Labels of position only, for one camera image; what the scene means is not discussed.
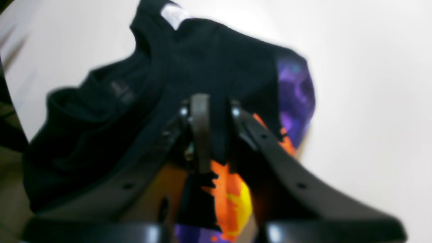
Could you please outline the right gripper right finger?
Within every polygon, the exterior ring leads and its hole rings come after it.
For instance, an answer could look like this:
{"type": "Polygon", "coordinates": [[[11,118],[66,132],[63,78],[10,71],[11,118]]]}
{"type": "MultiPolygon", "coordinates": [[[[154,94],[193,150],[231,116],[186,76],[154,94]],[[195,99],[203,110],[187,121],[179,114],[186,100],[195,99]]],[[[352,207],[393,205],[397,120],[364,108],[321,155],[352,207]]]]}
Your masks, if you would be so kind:
{"type": "Polygon", "coordinates": [[[395,217],[332,188],[279,144],[252,115],[231,102],[233,171],[250,189],[255,243],[404,243],[395,217]]]}

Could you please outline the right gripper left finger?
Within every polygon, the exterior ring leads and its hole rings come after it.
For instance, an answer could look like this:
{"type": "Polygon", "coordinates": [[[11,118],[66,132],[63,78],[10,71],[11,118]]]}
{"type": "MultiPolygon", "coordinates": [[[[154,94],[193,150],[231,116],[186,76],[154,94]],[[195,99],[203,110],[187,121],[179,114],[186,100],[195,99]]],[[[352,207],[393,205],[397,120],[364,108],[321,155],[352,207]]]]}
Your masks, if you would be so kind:
{"type": "Polygon", "coordinates": [[[32,218],[24,243],[171,243],[190,175],[211,172],[210,96],[182,102],[151,148],[32,218]]]}

